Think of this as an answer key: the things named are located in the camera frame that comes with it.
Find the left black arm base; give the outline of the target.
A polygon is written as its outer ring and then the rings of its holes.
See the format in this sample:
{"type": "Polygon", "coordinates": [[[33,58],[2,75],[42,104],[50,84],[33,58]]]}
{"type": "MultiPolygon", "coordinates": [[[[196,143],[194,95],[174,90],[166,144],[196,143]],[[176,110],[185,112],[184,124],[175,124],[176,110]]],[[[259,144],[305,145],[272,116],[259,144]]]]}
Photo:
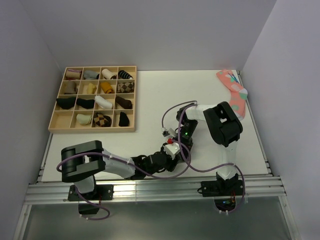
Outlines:
{"type": "MultiPolygon", "coordinates": [[[[98,205],[101,205],[102,201],[110,201],[113,199],[114,186],[112,184],[98,184],[95,186],[93,192],[89,193],[81,193],[82,197],[84,197],[87,201],[98,201],[98,205]]],[[[68,202],[80,202],[84,201],[81,197],[79,197],[76,192],[75,185],[72,185],[69,188],[69,193],[67,197],[68,202]]],[[[99,207],[93,206],[87,202],[78,204],[78,212],[81,215],[85,216],[93,216],[96,215],[99,211],[99,207]]]]}

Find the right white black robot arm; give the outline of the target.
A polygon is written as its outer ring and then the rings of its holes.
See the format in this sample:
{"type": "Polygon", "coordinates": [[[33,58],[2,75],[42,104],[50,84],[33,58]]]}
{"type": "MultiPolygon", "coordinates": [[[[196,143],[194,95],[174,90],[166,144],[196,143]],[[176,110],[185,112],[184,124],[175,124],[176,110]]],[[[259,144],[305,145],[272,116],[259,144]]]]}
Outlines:
{"type": "Polygon", "coordinates": [[[198,173],[216,170],[217,191],[222,195],[229,194],[238,182],[239,175],[243,175],[236,166],[236,149],[243,126],[231,106],[226,101],[216,105],[191,103],[179,109],[176,119],[177,144],[181,149],[182,159],[198,173]],[[191,166],[191,153],[187,147],[199,121],[207,124],[211,138],[221,149],[220,164],[206,170],[191,166]]]}

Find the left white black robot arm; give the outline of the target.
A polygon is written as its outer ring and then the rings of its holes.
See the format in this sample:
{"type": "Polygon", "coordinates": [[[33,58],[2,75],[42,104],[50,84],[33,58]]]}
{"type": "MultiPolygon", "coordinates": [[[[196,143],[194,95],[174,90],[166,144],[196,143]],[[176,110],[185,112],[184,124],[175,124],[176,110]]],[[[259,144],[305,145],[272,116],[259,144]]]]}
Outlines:
{"type": "Polygon", "coordinates": [[[111,173],[135,181],[166,171],[173,172],[181,161],[181,150],[176,143],[164,143],[151,155],[125,158],[107,151],[101,141],[93,140],[63,148],[57,170],[64,183],[73,183],[82,197],[94,200],[103,194],[96,183],[97,173],[111,173]]]}

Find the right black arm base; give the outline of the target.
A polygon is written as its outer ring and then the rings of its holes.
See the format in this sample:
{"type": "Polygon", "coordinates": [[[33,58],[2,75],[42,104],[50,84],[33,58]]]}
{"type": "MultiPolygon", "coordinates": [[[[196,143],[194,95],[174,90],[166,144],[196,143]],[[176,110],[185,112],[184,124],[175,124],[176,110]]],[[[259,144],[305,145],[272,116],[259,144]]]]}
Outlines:
{"type": "Polygon", "coordinates": [[[204,198],[212,197],[220,214],[228,215],[245,203],[245,187],[239,179],[202,181],[197,193],[204,198]]]}

